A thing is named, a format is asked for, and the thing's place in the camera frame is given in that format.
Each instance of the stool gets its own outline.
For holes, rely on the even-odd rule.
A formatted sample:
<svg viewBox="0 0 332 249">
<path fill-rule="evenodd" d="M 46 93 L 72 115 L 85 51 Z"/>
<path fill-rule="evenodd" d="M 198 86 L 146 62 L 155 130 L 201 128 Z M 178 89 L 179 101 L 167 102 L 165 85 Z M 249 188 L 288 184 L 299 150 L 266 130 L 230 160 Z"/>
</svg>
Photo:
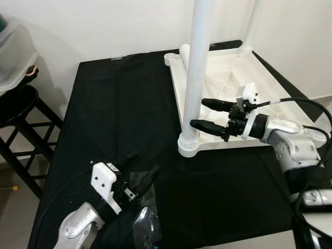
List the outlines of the stool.
<svg viewBox="0 0 332 249">
<path fill-rule="evenodd" d="M 51 122 L 29 124 L 25 118 L 28 113 L 37 107 Z M 61 129 L 63 121 L 39 98 L 38 91 L 29 85 L 24 85 L 6 92 L 0 97 L 0 128 L 14 126 L 15 129 L 6 142 L 0 138 L 0 154 L 16 173 L 30 187 L 38 198 L 42 197 L 42 189 L 35 182 L 35 179 L 46 178 L 46 175 L 31 176 L 28 172 L 34 157 L 42 154 L 49 162 L 53 157 L 53 150 L 50 148 L 55 143 L 48 143 L 48 139 L 54 126 Z M 48 126 L 48 130 L 41 138 L 33 127 Z M 20 132 L 34 147 L 33 151 L 13 153 L 9 146 L 16 135 Z M 30 156 L 24 167 L 17 159 L 19 156 Z"/>
</svg>

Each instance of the table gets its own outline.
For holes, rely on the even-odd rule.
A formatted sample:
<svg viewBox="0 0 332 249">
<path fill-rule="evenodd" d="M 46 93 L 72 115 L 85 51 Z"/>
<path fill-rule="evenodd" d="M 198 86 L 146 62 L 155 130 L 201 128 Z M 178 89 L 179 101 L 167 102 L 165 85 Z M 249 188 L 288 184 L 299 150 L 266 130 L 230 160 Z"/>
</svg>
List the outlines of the table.
<svg viewBox="0 0 332 249">
<path fill-rule="evenodd" d="M 53 248 L 63 218 L 84 201 L 98 200 L 89 184 L 91 160 L 117 164 L 133 152 L 141 160 L 130 171 L 162 168 L 155 191 L 163 248 L 198 248 L 291 229 L 292 211 L 278 187 L 287 191 L 286 183 L 271 147 L 201 151 L 194 158 L 178 154 L 181 129 L 163 60 L 167 52 L 176 51 L 80 63 L 29 249 L 37 248 L 36 240 L 38 248 Z M 260 60 L 291 96 L 305 97 Z M 320 115 L 300 106 L 313 120 Z M 86 173 L 58 194 L 80 172 Z M 133 248 L 132 221 L 133 212 L 121 214 L 100 230 L 91 248 Z"/>
</svg>

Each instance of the white pole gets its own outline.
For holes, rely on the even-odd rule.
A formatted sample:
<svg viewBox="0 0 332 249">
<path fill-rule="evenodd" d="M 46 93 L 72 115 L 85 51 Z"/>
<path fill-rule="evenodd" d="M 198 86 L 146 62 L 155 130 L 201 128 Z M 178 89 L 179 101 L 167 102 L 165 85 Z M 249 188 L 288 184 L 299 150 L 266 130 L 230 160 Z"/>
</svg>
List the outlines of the white pole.
<svg viewBox="0 0 332 249">
<path fill-rule="evenodd" d="M 263 7 L 264 0 L 255 0 L 254 8 L 251 13 L 250 21 L 248 24 L 247 32 L 245 33 L 244 41 L 241 46 L 241 51 L 253 50 L 253 40 L 256 32 L 259 16 Z"/>
<path fill-rule="evenodd" d="M 186 73 L 188 74 L 190 45 L 189 44 L 183 44 L 180 47 L 179 51 L 180 51 L 180 54 L 181 54 L 181 57 L 182 57 L 183 64 L 185 66 Z"/>
<path fill-rule="evenodd" d="M 199 146 L 198 131 L 190 126 L 201 109 L 202 85 L 208 60 L 214 0 L 195 0 L 193 9 L 189 67 L 182 133 L 178 139 L 180 154 L 192 157 Z"/>
</svg>

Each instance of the white wall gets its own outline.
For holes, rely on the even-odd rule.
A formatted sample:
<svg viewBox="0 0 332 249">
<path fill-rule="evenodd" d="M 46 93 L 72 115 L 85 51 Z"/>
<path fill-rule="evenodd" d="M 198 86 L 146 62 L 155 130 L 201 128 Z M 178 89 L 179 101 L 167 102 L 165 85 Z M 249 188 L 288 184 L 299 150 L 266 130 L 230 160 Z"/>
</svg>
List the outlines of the white wall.
<svg viewBox="0 0 332 249">
<path fill-rule="evenodd" d="M 242 39 L 252 5 L 216 0 L 212 41 Z M 189 43 L 192 9 L 193 0 L 0 2 L 2 14 L 19 18 L 30 31 L 40 55 L 33 85 L 61 116 L 80 61 Z M 255 50 L 310 98 L 332 94 L 331 13 L 330 0 L 266 0 L 255 37 Z"/>
</svg>

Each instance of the translucent plastic bin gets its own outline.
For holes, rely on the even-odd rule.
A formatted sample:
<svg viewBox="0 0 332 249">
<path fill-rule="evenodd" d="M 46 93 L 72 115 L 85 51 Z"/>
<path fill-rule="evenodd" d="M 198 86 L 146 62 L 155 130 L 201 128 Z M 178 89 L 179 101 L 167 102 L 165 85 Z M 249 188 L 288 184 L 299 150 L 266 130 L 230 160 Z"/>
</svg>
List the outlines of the translucent plastic bin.
<svg viewBox="0 0 332 249">
<path fill-rule="evenodd" d="M 33 65 L 37 52 L 30 35 L 17 19 L 0 32 L 0 95 L 16 87 Z"/>
</svg>

